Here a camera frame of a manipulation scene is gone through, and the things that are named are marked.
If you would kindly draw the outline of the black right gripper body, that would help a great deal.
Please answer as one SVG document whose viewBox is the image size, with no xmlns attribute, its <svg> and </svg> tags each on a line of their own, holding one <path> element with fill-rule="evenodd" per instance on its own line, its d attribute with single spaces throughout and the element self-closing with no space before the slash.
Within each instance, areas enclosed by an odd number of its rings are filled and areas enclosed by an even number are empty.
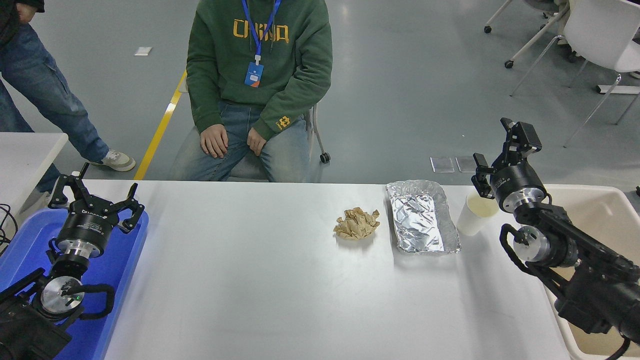
<svg viewBox="0 0 640 360">
<path fill-rule="evenodd" d="M 490 175 L 490 187 L 498 207 L 514 211 L 527 203 L 542 202 L 547 191 L 530 164 L 507 166 Z"/>
</svg>

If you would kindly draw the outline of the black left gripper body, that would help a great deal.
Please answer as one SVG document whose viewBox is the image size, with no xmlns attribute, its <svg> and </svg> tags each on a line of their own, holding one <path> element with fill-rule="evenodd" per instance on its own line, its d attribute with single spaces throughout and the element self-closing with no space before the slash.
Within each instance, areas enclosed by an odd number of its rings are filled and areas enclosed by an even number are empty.
<svg viewBox="0 0 640 360">
<path fill-rule="evenodd" d="M 118 213 L 113 210 L 105 213 L 103 208 L 87 209 L 77 203 L 70 205 L 68 217 L 56 237 L 56 246 L 69 248 L 82 242 L 94 248 L 105 248 L 118 222 Z"/>
</svg>

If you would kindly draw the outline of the person's right hand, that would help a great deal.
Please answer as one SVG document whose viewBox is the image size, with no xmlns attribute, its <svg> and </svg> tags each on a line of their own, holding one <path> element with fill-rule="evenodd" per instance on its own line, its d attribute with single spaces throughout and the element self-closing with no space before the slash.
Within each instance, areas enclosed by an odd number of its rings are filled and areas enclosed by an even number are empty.
<svg viewBox="0 0 640 360">
<path fill-rule="evenodd" d="M 199 145 L 205 155 L 224 158 L 229 147 L 226 127 L 222 124 L 209 126 L 199 134 Z"/>
</svg>

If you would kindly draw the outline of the person's left hand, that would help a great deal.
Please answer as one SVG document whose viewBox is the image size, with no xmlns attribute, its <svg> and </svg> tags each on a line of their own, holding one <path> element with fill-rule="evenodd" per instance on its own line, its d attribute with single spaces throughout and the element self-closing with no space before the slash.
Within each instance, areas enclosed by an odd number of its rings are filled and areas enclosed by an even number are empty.
<svg viewBox="0 0 640 360">
<path fill-rule="evenodd" d="M 256 157 L 260 156 L 266 142 L 267 140 L 262 137 L 254 127 L 247 133 L 247 145 Z"/>
</svg>

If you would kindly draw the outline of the person's hand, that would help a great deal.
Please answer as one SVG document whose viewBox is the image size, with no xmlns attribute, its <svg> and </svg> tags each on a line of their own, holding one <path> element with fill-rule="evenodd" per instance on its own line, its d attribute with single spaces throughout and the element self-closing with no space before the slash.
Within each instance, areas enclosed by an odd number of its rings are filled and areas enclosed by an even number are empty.
<svg viewBox="0 0 640 360">
<path fill-rule="evenodd" d="M 38 12 L 38 7 L 26 3 L 18 2 L 16 3 L 15 7 L 19 16 L 20 24 L 30 23 L 33 20 L 35 14 Z"/>
</svg>

